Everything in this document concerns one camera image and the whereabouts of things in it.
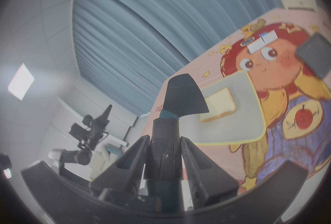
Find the cartoon girl illustration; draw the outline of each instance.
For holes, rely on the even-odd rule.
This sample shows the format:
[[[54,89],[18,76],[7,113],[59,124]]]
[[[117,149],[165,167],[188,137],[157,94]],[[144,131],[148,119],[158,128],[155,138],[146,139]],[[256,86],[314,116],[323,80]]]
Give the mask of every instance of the cartoon girl illustration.
[[[278,39],[250,54],[247,44],[273,30]],[[223,76],[238,70],[248,73],[267,123],[259,141],[230,146],[231,152],[242,150],[246,190],[286,160],[308,169],[311,176],[330,159],[331,92],[295,55],[308,39],[296,25],[270,24],[236,42],[222,57]]]

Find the small sticker label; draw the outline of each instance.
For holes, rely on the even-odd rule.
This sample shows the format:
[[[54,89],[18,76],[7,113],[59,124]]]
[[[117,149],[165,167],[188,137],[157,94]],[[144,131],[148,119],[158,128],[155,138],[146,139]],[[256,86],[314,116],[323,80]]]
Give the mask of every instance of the small sticker label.
[[[163,105],[158,106],[158,107],[156,108],[156,111],[155,111],[155,112],[161,112],[162,108],[163,108]]]
[[[248,45],[249,43],[253,42],[254,39],[255,39],[254,36],[252,36],[252,37],[250,37],[249,39],[246,39],[245,41],[242,41],[240,45],[241,45],[242,47],[244,47],[244,46]]]

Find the square plate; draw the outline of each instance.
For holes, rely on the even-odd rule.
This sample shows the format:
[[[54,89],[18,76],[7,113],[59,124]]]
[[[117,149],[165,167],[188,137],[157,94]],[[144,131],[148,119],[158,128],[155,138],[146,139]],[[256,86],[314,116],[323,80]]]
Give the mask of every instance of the square plate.
[[[179,133],[194,143],[228,145],[259,140],[266,130],[259,98],[245,71],[238,71],[201,89],[204,97],[228,87],[237,110],[228,116],[203,123],[199,114],[179,119]]]
[[[296,49],[296,54],[323,79],[331,70],[331,45],[320,33],[315,33]]]

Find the ceiling light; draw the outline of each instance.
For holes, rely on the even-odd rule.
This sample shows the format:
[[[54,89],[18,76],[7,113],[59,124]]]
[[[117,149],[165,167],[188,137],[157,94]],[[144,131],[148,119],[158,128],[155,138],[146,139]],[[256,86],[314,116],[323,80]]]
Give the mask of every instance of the ceiling light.
[[[8,85],[8,91],[22,100],[33,82],[34,77],[23,63]]]
[[[11,178],[12,177],[12,174],[11,174],[11,172],[10,172],[10,169],[8,168],[8,169],[5,169],[5,170],[3,170],[3,173],[5,174],[5,177],[7,178],[7,179],[9,179],[9,178]]]

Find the white plate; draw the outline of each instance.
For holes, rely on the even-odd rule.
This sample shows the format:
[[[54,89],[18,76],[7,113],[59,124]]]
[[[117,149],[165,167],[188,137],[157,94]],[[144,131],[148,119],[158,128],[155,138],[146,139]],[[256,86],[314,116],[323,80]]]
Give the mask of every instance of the white plate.
[[[179,134],[194,143],[228,145],[259,140],[266,130],[259,98],[245,71],[238,71],[224,79],[204,87],[201,92],[208,97],[228,87],[237,110],[228,116],[204,123],[199,114],[179,119]]]

